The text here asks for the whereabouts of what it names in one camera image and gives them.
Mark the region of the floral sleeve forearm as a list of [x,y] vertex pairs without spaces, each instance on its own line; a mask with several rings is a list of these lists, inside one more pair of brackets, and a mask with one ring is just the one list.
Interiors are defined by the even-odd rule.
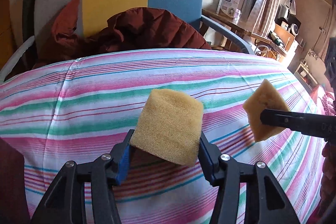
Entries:
[[[321,86],[317,88],[316,104],[323,107],[322,113],[324,115],[335,116],[334,94],[326,91]],[[322,150],[322,156],[325,160],[322,167],[323,176],[320,188],[319,215],[323,215],[335,198],[335,146],[327,142]]]

